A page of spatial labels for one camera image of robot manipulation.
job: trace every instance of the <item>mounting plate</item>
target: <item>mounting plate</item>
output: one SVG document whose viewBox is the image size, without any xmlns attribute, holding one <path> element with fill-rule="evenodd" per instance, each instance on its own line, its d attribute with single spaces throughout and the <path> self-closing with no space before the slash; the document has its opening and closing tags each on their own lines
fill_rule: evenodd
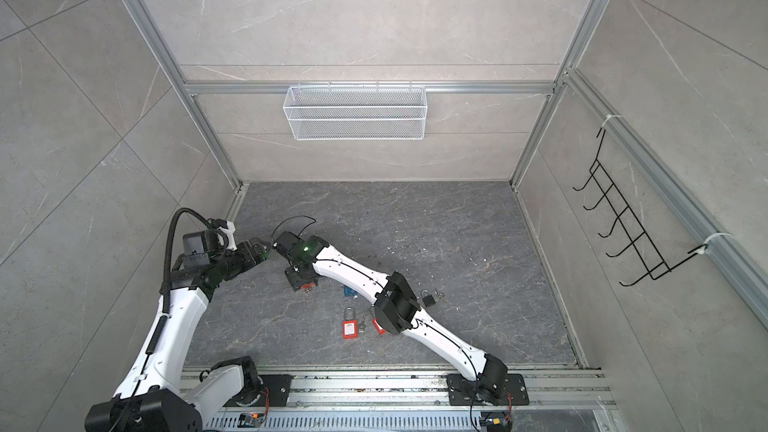
<svg viewBox="0 0 768 432">
<path fill-rule="evenodd" d="M 466 390 L 467 384 L 470 384 L 460 374 L 449 374 L 446 376 L 448 383 L 448 402 L 451 405 L 470 405 L 472 403 L 473 390 Z M 525 387 L 525 380 L 520 374 L 507 374 L 504 381 L 504 387 L 512 398 L 512 405 L 528 405 L 531 401 L 528 399 L 528 388 Z M 475 406 L 482 406 L 475 401 Z"/>
<path fill-rule="evenodd" d="M 293 375 L 260 375 L 264 382 L 264 387 L 270 390 L 270 407 L 285 407 L 288 404 L 288 395 L 290 394 L 290 384 Z M 266 397 L 264 394 L 249 407 L 264 407 Z M 228 400 L 225 407 L 240 407 L 234 400 Z"/>
</svg>

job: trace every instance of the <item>aluminum rail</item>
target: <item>aluminum rail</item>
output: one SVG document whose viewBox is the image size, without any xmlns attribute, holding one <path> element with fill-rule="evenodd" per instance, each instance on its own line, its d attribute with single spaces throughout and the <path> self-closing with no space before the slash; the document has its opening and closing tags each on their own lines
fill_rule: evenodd
<svg viewBox="0 0 768 432">
<path fill-rule="evenodd" d="M 516 189 L 517 187 L 520 187 L 520 182 L 525 175 L 525 171 L 528 170 L 528 166 L 531 164 L 531 160 L 538 148 L 538 144 L 542 141 L 544 131 L 546 131 L 547 126 L 549 126 L 549 123 L 552 120 L 552 115 L 554 115 L 554 111 L 560 103 L 563 93 L 562 84 L 565 71 L 578 65 L 609 2 L 610 0 L 589 1 L 584 16 L 581 18 L 581 23 L 576 29 L 576 34 L 574 34 L 574 38 L 568 48 L 568 52 L 565 53 L 563 63 L 560 65 L 560 71 L 555 79 L 556 87 L 554 89 L 554 94 L 544 103 L 542 111 L 539 113 L 536 123 L 533 126 L 533 130 L 531 130 L 531 133 L 528 135 L 528 140 L 523 147 L 523 151 L 514 168 L 512 177 L 509 179 L 509 183 L 513 188 Z"/>
<path fill-rule="evenodd" d="M 374 411 L 374 410 L 463 410 L 448 404 L 447 374 L 450 368 L 398 368 L 382 370 L 353 370 L 340 366 L 332 368 L 259 367 L 260 374 L 291 374 L 288 405 L 273 410 L 302 411 Z M 552 368 L 520 368 L 509 365 L 510 374 L 522 374 L 531 404 L 517 410 L 606 410 L 616 409 L 613 395 L 601 370 Z M 180 388 L 191 389 L 199 383 L 205 368 L 185 368 Z M 506 406 L 482 406 L 483 410 L 506 410 Z M 259 411 L 261 408 L 223 408 L 235 413 Z"/>
<path fill-rule="evenodd" d="M 176 62 L 174 56 L 170 53 L 168 45 L 163 40 L 157 26 L 152 21 L 152 17 L 149 15 L 147 6 L 143 0 L 122 0 L 125 8 L 128 9 L 130 18 L 134 20 L 136 27 L 141 32 L 144 41 L 149 46 L 154 58 L 160 64 L 171 86 L 178 94 L 181 103 L 184 108 L 190 114 L 192 121 L 200 131 L 203 139 L 206 141 L 208 148 L 219 163 L 221 170 L 224 172 L 226 179 L 229 181 L 232 188 L 237 189 L 243 183 L 237 175 L 237 172 L 232 164 L 232 161 L 226 154 L 224 147 L 219 142 L 219 137 L 216 134 L 214 128 L 208 123 L 208 119 L 203 113 L 197 102 L 190 96 L 189 93 L 184 91 L 184 78 L 181 75 L 181 69 Z"/>
<path fill-rule="evenodd" d="M 606 115 L 618 115 L 578 70 L 568 70 L 565 82 L 601 122 Z M 727 232 L 626 120 L 616 117 L 607 121 L 604 127 L 694 240 L 701 244 L 711 234 Z M 763 327 L 768 329 L 768 280 L 760 266 L 733 237 L 728 236 L 719 236 L 710 242 L 706 256 L 752 309 Z"/>
<path fill-rule="evenodd" d="M 285 94 L 291 86 L 420 86 L 428 93 L 552 93 L 553 82 L 514 81 L 309 81 L 309 82 L 187 82 L 187 93 L 198 94 Z"/>
</svg>

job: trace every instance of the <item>black padlock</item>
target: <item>black padlock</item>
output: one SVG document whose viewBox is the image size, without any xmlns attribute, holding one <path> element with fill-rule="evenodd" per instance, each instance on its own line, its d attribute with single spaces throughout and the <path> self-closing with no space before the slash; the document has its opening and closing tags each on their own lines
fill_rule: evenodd
<svg viewBox="0 0 768 432">
<path fill-rule="evenodd" d="M 435 298 L 432 296 L 432 294 L 430 294 L 430 293 L 429 293 L 429 291 L 422 291 L 422 302 L 424 302 L 424 307 L 425 307 L 425 308 L 427 308 L 427 307 L 431 307 L 431 306 L 433 306 L 435 303 L 437 303 L 437 301 L 436 301 L 436 300 L 435 300 Z"/>
</svg>

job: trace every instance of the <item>vented metal tray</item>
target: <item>vented metal tray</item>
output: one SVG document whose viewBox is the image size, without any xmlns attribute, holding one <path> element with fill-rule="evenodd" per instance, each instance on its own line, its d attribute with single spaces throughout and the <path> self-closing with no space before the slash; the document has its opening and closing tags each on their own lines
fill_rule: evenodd
<svg viewBox="0 0 768 432">
<path fill-rule="evenodd" d="M 420 86 L 292 86 L 283 110 L 297 140 L 423 139 Z"/>
</svg>

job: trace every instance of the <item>black metal hook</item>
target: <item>black metal hook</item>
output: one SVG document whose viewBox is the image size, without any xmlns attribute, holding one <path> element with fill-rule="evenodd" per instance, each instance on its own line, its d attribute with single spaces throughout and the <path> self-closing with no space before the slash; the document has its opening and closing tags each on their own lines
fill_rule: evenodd
<svg viewBox="0 0 768 432">
<path fill-rule="evenodd" d="M 681 260 L 680 262 L 678 262 L 674 266 L 670 267 L 667 264 L 667 260 L 664 259 L 664 256 L 661 254 L 661 252 L 659 252 L 658 247 L 654 243 L 654 240 L 650 237 L 650 234 L 648 234 L 648 231 L 645 229 L 645 226 L 643 225 L 643 223 L 639 220 L 638 215 L 634 213 L 634 210 L 632 209 L 632 207 L 630 207 L 629 202 L 624 197 L 624 194 L 621 193 L 621 190 L 616 185 L 616 182 L 614 182 L 614 180 L 610 177 L 610 174 L 608 173 L 608 170 L 606 170 L 605 167 L 603 167 L 603 164 L 600 163 L 600 150 L 603 148 L 603 141 L 605 140 L 605 129 L 600 128 L 600 130 L 598 131 L 598 134 L 596 135 L 595 138 L 600 138 L 600 144 L 598 145 L 598 151 L 594 155 L 594 160 L 592 161 L 592 165 L 590 165 L 590 167 L 589 167 L 589 177 L 587 178 L 587 181 L 584 183 L 584 185 L 581 188 L 573 187 L 572 189 L 575 190 L 576 192 L 580 192 L 580 191 L 584 190 L 589 185 L 589 183 L 591 181 L 594 180 L 594 183 L 600 188 L 600 191 L 602 192 L 602 195 L 600 196 L 600 199 L 598 199 L 598 201 L 594 204 L 594 206 L 592 206 L 590 208 L 584 206 L 584 210 L 594 210 L 597 206 L 600 205 L 600 203 L 603 200 L 605 200 L 609 204 L 610 209 L 616 215 L 616 218 L 614 219 L 614 223 L 610 226 L 610 230 L 608 231 L 608 234 L 607 235 L 602 235 L 602 234 L 598 233 L 598 235 L 600 235 L 602 238 L 608 238 L 611 234 L 614 233 L 614 230 L 616 229 L 616 225 L 619 224 L 621 226 L 621 229 L 624 231 L 624 234 L 627 236 L 627 239 L 630 240 L 629 244 L 627 244 L 626 247 L 622 248 L 619 251 L 618 254 L 611 255 L 611 254 L 606 253 L 607 256 L 609 256 L 611 258 L 616 258 L 619 255 L 621 255 L 624 252 L 626 252 L 629 248 L 633 248 L 634 251 L 638 254 L 640 262 L 642 262 L 643 267 L 645 268 L 645 273 L 642 274 L 641 276 L 639 276 L 639 278 L 637 280 L 635 280 L 634 282 L 632 282 L 632 283 L 625 284 L 622 281 L 619 281 L 619 283 L 621 285 L 623 285 L 624 287 L 631 287 L 631 286 L 637 284 L 639 281 L 641 281 L 644 278 L 649 277 L 649 276 L 650 276 L 651 280 L 658 280 L 658 279 L 662 278 L 663 276 L 665 276 L 666 274 L 672 272 L 673 270 L 675 270 L 677 267 L 681 266 L 682 264 L 685 264 L 686 262 L 691 260 L 693 257 L 696 257 L 696 255 L 698 255 L 697 252 L 699 250 L 705 250 L 706 247 L 707 247 L 706 244 L 697 245 L 696 247 L 694 247 L 694 248 L 692 248 L 691 250 L 688 251 L 686 258 L 684 258 L 683 260 Z M 606 189 L 603 189 L 603 187 L 600 184 L 600 182 L 594 176 L 595 173 L 599 169 L 603 170 L 603 173 L 605 174 L 605 176 L 608 178 L 608 180 L 610 182 L 610 185 Z M 621 212 L 617 212 L 616 207 L 614 206 L 614 204 L 610 200 L 610 197 L 608 196 L 608 193 L 609 193 L 609 191 L 612 188 L 614 188 L 616 190 L 616 192 L 621 197 L 621 200 L 623 200 L 624 204 L 626 205 L 624 208 L 621 209 Z M 635 237 L 635 238 L 632 238 L 632 236 L 629 234 L 627 226 L 626 226 L 626 224 L 624 224 L 624 222 L 623 222 L 623 220 L 621 218 L 621 216 L 623 216 L 627 211 L 629 211 L 629 213 L 632 215 L 634 220 L 640 225 L 640 229 L 642 230 L 642 232 L 637 237 Z M 643 237 L 643 236 L 648 238 L 648 243 L 654 248 L 656 254 L 659 256 L 659 258 L 661 260 L 661 262 L 659 262 L 658 264 L 656 264 L 652 268 L 648 267 L 648 264 L 646 264 L 645 259 L 643 258 L 643 254 L 640 253 L 640 251 L 638 250 L 638 246 L 636 245 L 636 242 L 638 240 L 640 240 L 640 238 Z M 652 272 L 657 270 L 661 266 L 665 266 L 666 270 L 664 270 L 664 272 L 662 272 L 658 276 L 654 277 Z"/>
<path fill-rule="evenodd" d="M 649 271 L 648 271 L 648 272 L 646 272 L 645 274 L 642 274 L 642 275 L 639 277 L 639 279 L 638 279 L 638 280 L 636 280 L 636 281 L 634 281 L 634 282 L 632 282 L 632 283 L 630 283 L 630 284 L 625 284 L 625 283 L 623 283 L 622 281 L 619 281 L 619 283 L 620 283 L 621 285 L 625 286 L 625 287 L 632 287 L 633 285 L 637 284 L 639 281 L 641 281 L 641 280 L 643 280 L 644 278 L 646 278 L 648 275 L 650 275 L 650 279 L 651 279 L 651 280 L 655 280 L 655 281 L 657 281 L 657 280 L 659 280 L 660 278 L 662 278 L 663 276 L 665 276 L 666 274 L 669 274 L 670 272 L 672 272 L 673 270 L 675 270 L 676 268 L 678 268 L 679 266 L 681 266 L 682 264 L 685 264 L 686 262 L 688 262 L 688 261 L 689 261 L 689 260 L 691 260 L 692 258 L 696 257 L 696 256 L 698 255 L 698 253 L 697 253 L 696 251 L 698 251 L 699 249 L 702 249 L 702 248 L 703 248 L 703 249 L 706 249 L 706 247 L 707 247 L 707 245 L 706 245 L 706 244 L 702 244 L 702 245 L 697 245 L 695 248 L 692 248 L 691 250 L 689 250 L 689 251 L 688 251 L 688 256 L 687 256 L 686 258 L 684 258 L 683 260 L 679 261 L 677 264 L 673 265 L 672 267 L 669 267 L 669 266 L 667 265 L 667 270 L 666 270 L 666 271 L 664 271 L 663 273 L 659 274 L 657 277 L 654 277 L 653 275 L 651 275 L 651 272 L 653 272 L 654 270 L 656 270 L 656 269 L 657 269 L 657 268 L 658 268 L 660 265 L 662 265 L 662 264 L 667 264 L 667 263 L 666 263 L 666 261 L 662 261 L 662 262 L 660 262 L 660 263 L 659 263 L 659 264 L 658 264 L 656 267 L 652 268 L 651 270 L 649 270 Z"/>
</svg>

